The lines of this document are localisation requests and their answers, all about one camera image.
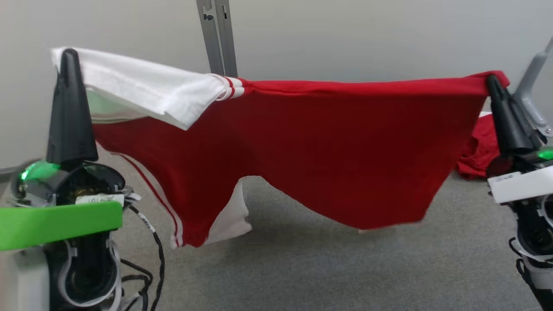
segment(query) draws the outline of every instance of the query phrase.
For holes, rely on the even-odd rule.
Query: white wall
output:
[[[231,0],[246,79],[390,81],[503,70],[553,35],[551,0]],[[553,122],[553,56],[535,99]]]
[[[231,0],[246,79],[386,81],[501,69],[513,84],[553,34],[551,0]],[[208,72],[194,0],[0,1],[0,169],[44,152],[54,71],[72,45]],[[553,120],[553,59],[535,97]]]
[[[0,0],[0,169],[45,153],[58,46],[209,72],[194,0]]]

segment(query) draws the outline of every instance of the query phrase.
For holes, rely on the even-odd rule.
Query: white stripe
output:
[[[148,181],[152,184],[155,191],[158,193],[159,197],[163,201],[163,203],[167,206],[169,209],[170,216],[174,217],[175,221],[173,222],[173,219],[171,219],[171,226],[173,227],[173,232],[171,234],[171,247],[176,248],[177,247],[177,241],[179,246],[183,246],[182,241],[182,221],[180,220],[179,215],[175,212],[171,204],[169,204],[169,201],[167,200],[167,197],[165,196],[165,192],[163,192],[163,188],[159,184],[158,180],[155,178],[155,176],[144,166],[142,163],[138,162],[133,157],[124,154],[124,153],[118,153],[118,152],[112,152],[112,154],[117,154],[119,156],[125,156],[129,160],[131,160],[139,169],[140,171],[148,178]]]
[[[244,95],[244,88],[243,87],[235,87],[234,88],[234,94],[232,95],[232,98],[240,97]]]
[[[217,99],[215,99],[215,101],[222,101],[222,100],[228,99],[232,93],[232,87],[231,87],[231,84],[228,82],[228,80],[225,79],[225,77],[220,76],[218,74],[208,74],[208,75],[216,77],[217,79],[221,80],[225,85],[225,91],[221,93],[217,97]]]
[[[236,79],[236,78],[233,78],[233,77],[227,77],[227,78],[229,78],[232,81],[232,86],[234,86],[234,87],[241,87],[242,86],[242,80]]]

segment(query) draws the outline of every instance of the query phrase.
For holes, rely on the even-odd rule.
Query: wire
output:
[[[142,296],[142,311],[148,311],[148,293],[140,292],[140,296]]]
[[[137,302],[138,298],[135,298],[133,301],[131,301],[131,303],[129,304],[129,306],[125,309],[125,311],[129,311],[132,306],[134,306],[134,304]]]
[[[158,233],[155,232],[154,227],[148,221],[146,216],[144,216],[144,214],[139,212],[138,209],[135,208],[132,204],[129,204],[128,208],[131,209],[135,214],[138,215],[138,217],[140,217],[142,219],[142,221],[146,224],[146,227],[148,227],[148,229],[152,232],[152,234],[154,236],[155,243],[158,245],[158,255],[159,255],[159,261],[160,261],[160,264],[159,264],[159,282],[158,282],[158,286],[155,290],[155,298],[154,298],[154,301],[152,302],[152,307],[150,308],[150,311],[155,311],[155,309],[156,309],[156,307],[158,306],[158,303],[159,303],[159,298],[161,297],[161,289],[163,288],[163,280],[165,279],[165,256],[163,254],[163,246],[161,245],[161,241],[159,240]],[[125,260],[125,261],[121,260],[121,263],[124,263],[125,265],[127,265],[129,267],[132,267],[132,268],[148,275],[150,277],[150,279],[153,279],[152,274],[148,270],[146,270],[144,268],[141,268],[141,267],[139,267],[139,266],[127,261],[127,260]],[[147,300],[148,300],[148,298],[147,298],[147,294],[146,294],[146,300],[145,300],[146,301],[146,303],[145,303],[146,306],[148,305]]]
[[[520,273],[520,276],[522,276],[522,279],[524,280],[524,282],[526,282],[526,284],[530,285],[530,283],[528,282],[528,279],[526,277],[526,270],[524,268],[524,261],[519,258],[517,259],[517,263],[515,264],[516,267],[517,267],[517,271]]]
[[[515,252],[515,254],[517,254],[519,257],[522,257],[522,254],[519,251],[517,251],[515,249],[515,247],[513,246],[513,241],[516,240],[516,239],[517,239],[516,237],[512,237],[512,238],[509,239],[509,247],[511,248],[511,250],[513,252]]]
[[[130,274],[128,276],[124,276],[121,282],[135,281],[137,279],[141,279],[144,281],[144,287],[149,287],[152,283],[152,280],[149,277],[143,276],[142,274]]]
[[[132,263],[132,262],[126,260],[126,259],[121,259],[121,263],[135,269],[136,271],[139,271],[139,272],[142,272],[142,273],[146,274],[150,279],[150,283],[154,279],[154,276],[152,275],[152,273],[150,271],[144,269],[143,267],[141,267],[141,266],[139,266],[135,263]]]

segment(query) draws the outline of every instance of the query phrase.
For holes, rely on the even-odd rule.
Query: white fabric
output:
[[[58,70],[65,49],[52,50]],[[150,116],[188,129],[212,102],[228,98],[232,93],[232,85],[225,85],[226,79],[215,75],[100,51],[73,49],[79,54],[94,123]]]
[[[244,178],[240,178],[234,186],[230,200],[215,218],[204,244],[232,239],[246,234],[252,229],[252,226],[246,221],[249,212],[242,191],[242,180]]]

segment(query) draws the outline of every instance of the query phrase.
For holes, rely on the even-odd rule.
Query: white label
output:
[[[513,178],[515,176],[518,176],[518,175],[521,175],[521,172],[514,172],[514,173],[509,173],[509,174],[505,174],[505,175],[501,175],[501,176],[488,178],[488,183],[491,186],[495,183],[499,183],[499,182],[502,182],[504,180],[511,179],[511,178]]]
[[[119,202],[121,206],[125,203],[124,194],[96,194],[96,195],[83,195],[78,196],[75,200],[75,204],[83,203],[99,203],[99,202],[109,202],[115,201]]]

